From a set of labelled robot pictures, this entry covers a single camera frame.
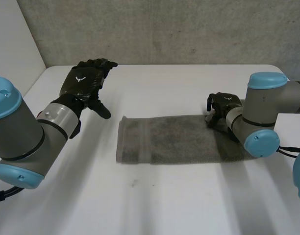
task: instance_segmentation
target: robotic hand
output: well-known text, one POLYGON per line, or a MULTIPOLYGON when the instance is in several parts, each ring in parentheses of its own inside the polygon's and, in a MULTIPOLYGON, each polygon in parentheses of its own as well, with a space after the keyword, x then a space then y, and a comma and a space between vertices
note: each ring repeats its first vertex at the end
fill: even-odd
POLYGON ((39 186, 68 138, 79 133, 83 109, 111 117, 99 100, 99 90, 116 66, 106 59, 80 62, 67 75, 59 98, 37 119, 12 83, 0 77, 0 179, 15 186, 1 191, 0 201, 39 186))
POLYGON ((300 148, 281 147, 274 131, 279 113, 300 114, 300 81, 288 81, 277 72, 258 72, 250 76, 244 106, 233 94, 210 94, 207 111, 214 109, 205 121, 213 127, 225 118, 230 137, 239 141, 254 157, 268 157, 275 152, 296 158, 293 166, 294 185, 300 197, 300 148), (298 156, 285 151, 299 152, 298 156))
POLYGON ((110 70, 116 66, 117 63, 107 59, 80 62, 67 75, 60 96, 73 95, 83 102, 84 108, 88 107, 102 118, 109 119, 111 114, 100 102, 99 90, 102 89, 110 70))

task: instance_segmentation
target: table surface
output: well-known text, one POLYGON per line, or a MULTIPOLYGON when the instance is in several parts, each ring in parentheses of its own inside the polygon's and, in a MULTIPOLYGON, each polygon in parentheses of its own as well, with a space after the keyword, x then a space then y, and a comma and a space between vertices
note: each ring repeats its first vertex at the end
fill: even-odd
MULTIPOLYGON (((37 115, 71 66, 47 69, 25 96, 37 115)), ((122 116, 196 115, 209 93, 245 98, 249 76, 270 65, 125 65, 100 92, 112 113, 90 110, 45 180, 0 202, 0 235, 300 234, 294 159, 274 154, 228 164, 124 165, 115 161, 122 116)), ((279 115, 281 144, 300 147, 300 115, 279 115)), ((0 190, 9 185, 0 181, 0 190)))

